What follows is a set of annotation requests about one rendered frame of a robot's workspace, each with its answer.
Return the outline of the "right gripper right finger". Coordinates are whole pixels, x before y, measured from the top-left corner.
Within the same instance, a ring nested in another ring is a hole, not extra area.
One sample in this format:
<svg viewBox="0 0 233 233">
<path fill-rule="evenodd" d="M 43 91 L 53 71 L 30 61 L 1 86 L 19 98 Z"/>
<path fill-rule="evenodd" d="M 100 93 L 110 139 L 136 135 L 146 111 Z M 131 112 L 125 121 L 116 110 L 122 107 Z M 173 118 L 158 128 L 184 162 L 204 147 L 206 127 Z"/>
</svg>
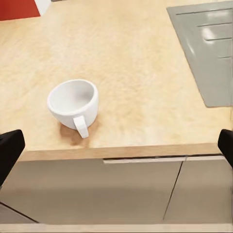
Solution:
<svg viewBox="0 0 233 233">
<path fill-rule="evenodd" d="M 233 168 L 233 131 L 222 129 L 217 146 Z"/>
</svg>

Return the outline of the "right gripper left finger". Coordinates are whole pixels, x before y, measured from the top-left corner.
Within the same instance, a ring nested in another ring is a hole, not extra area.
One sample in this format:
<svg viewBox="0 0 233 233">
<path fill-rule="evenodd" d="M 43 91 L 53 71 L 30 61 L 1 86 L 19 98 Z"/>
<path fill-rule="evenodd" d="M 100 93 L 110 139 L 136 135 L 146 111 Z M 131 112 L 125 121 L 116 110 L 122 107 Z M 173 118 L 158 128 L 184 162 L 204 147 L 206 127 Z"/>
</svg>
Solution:
<svg viewBox="0 0 233 233">
<path fill-rule="evenodd" d="M 0 187 L 25 149 L 21 129 L 0 134 Z"/>
</svg>

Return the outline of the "coffee cup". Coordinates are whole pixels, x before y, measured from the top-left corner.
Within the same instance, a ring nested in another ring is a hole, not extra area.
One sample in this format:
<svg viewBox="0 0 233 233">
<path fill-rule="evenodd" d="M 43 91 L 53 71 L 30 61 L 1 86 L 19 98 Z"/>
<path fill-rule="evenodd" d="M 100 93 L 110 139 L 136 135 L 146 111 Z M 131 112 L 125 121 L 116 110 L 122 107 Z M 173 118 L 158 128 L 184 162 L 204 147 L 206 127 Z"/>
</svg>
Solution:
<svg viewBox="0 0 233 233">
<path fill-rule="evenodd" d="M 87 80 L 70 80 L 55 87 L 47 99 L 50 112 L 65 126 L 78 130 L 82 138 L 99 109 L 99 92 Z"/>
</svg>

